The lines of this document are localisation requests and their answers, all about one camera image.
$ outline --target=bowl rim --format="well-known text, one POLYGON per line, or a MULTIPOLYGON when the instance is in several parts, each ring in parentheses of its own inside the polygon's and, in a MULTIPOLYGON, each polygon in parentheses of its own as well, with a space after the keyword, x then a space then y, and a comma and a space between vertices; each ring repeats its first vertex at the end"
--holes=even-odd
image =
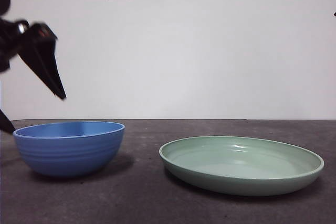
POLYGON ((309 175, 313 175, 316 173, 319 173, 323 168, 324 168, 324 160, 322 159, 322 157, 320 157, 318 154, 316 154, 315 152, 312 152, 308 149, 302 148, 300 146, 297 145, 293 145, 293 144, 288 144, 288 143, 284 143, 284 142, 280 142, 280 141, 274 141, 274 140, 268 140, 268 139, 263 139, 263 138, 256 138, 256 137, 244 137, 244 136, 193 136, 193 137, 185 137, 185 138, 181 138, 181 139, 177 139, 177 140, 173 140, 170 141, 168 143, 165 143, 164 145, 162 145, 159 149, 159 155, 160 157, 167 163, 172 164, 174 166, 177 166, 181 169, 187 170, 189 172, 192 173, 199 173, 199 174, 205 174, 205 175, 210 175, 210 176, 216 176, 216 177, 220 177, 220 178, 231 178, 231 179, 241 179, 241 180, 284 180, 284 179, 295 179, 295 178, 302 178, 302 177, 306 177, 309 175), (284 176, 282 178, 244 178, 244 177, 238 177, 238 176, 225 176, 225 175, 220 175, 220 174, 216 174, 216 173, 210 173, 210 172, 202 172, 200 170, 196 170, 196 169, 190 169, 190 168, 186 168, 184 166, 178 165, 177 163, 173 162, 172 160, 168 159, 167 157, 164 156, 164 154, 162 153, 162 150, 170 145, 173 144, 175 142, 179 142, 179 141, 183 141, 183 140, 187 140, 187 139, 195 139, 195 138, 203 138, 203 137, 220 137, 220 138, 230 138, 230 137, 234 137, 234 138, 248 138, 248 139, 256 139, 256 140, 262 140, 262 141, 267 141, 267 142, 272 142, 272 143, 277 143, 277 144, 284 144, 284 145, 288 145, 294 148, 298 148, 301 150, 304 150, 310 154, 312 154, 313 156, 315 156, 319 161, 320 161, 320 165, 314 169, 311 170, 309 172, 306 173, 301 173, 301 174, 297 174, 297 175, 293 175, 293 176, 284 176))
POLYGON ((13 136, 14 137, 22 137, 22 138, 31 138, 31 139, 71 139, 71 138, 84 138, 84 137, 92 137, 92 136, 100 136, 100 135, 106 135, 106 134, 110 134, 110 133, 114 133, 114 132, 118 132, 118 131, 122 131, 123 129, 125 129, 125 125, 121 124, 121 123, 116 123, 116 122, 108 122, 108 121, 70 121, 70 122, 56 122, 56 123, 44 123, 44 124, 36 124, 36 125, 31 125, 31 126, 27 126, 27 127, 23 127, 23 128, 19 128, 17 130, 15 130, 13 132, 13 136), (28 128, 32 128, 32 127, 39 127, 39 126, 44 126, 44 125, 52 125, 52 124, 71 124, 71 123, 109 123, 109 124, 117 124, 120 125, 121 128, 114 130, 114 131, 108 131, 108 132, 102 132, 102 133, 98 133, 98 134, 86 134, 86 135, 78 135, 78 136, 26 136, 26 135, 20 135, 19 131, 21 130, 25 130, 28 128))

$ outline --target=white wall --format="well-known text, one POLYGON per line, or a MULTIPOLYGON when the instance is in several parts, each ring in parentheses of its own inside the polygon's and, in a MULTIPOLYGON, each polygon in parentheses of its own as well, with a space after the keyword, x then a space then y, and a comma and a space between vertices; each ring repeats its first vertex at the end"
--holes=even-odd
POLYGON ((20 58, 2 106, 23 118, 336 119, 336 0, 12 0, 45 21, 68 99, 20 58))

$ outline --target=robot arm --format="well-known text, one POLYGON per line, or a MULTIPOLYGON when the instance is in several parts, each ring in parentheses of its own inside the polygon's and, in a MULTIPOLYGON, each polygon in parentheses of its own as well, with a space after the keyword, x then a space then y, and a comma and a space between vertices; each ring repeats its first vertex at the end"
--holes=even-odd
MULTIPOLYGON (((62 100, 66 98, 55 60, 56 35, 43 23, 29 26, 28 21, 10 22, 1 18, 11 0, 0 0, 0 72, 9 69, 11 58, 22 60, 42 82, 62 100)), ((0 130, 12 133, 15 128, 0 110, 0 130)))

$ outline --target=gray table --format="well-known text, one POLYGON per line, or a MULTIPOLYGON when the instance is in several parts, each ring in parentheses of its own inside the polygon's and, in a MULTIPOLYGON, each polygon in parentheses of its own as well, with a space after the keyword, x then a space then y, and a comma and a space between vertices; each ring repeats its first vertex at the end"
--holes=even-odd
MULTIPOLYGON (((18 127, 66 120, 14 121, 18 127)), ((1 136, 1 223, 336 223, 336 121, 109 120, 125 124, 115 159, 98 173, 52 179, 32 172, 1 136), (190 186, 167 172, 159 147, 199 135, 267 138, 322 156, 325 169, 295 193, 242 197, 190 186)))

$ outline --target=plate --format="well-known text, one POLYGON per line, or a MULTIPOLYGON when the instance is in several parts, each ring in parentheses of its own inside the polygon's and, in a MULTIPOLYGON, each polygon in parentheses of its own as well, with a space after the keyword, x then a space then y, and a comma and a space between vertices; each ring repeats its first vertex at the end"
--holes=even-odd
POLYGON ((200 136, 161 146, 164 166, 207 190, 244 196, 290 193, 311 184, 324 167, 307 149, 250 137, 200 136))

